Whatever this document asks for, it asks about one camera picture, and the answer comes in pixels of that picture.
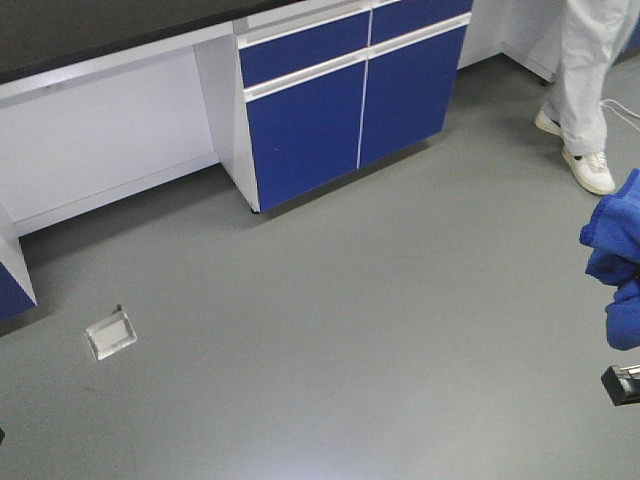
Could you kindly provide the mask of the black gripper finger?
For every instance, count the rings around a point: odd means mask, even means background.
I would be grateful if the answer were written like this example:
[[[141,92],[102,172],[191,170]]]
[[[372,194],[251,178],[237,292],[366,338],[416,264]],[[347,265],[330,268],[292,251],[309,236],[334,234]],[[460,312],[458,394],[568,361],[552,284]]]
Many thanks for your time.
[[[639,403],[639,366],[610,366],[601,382],[614,406]]]

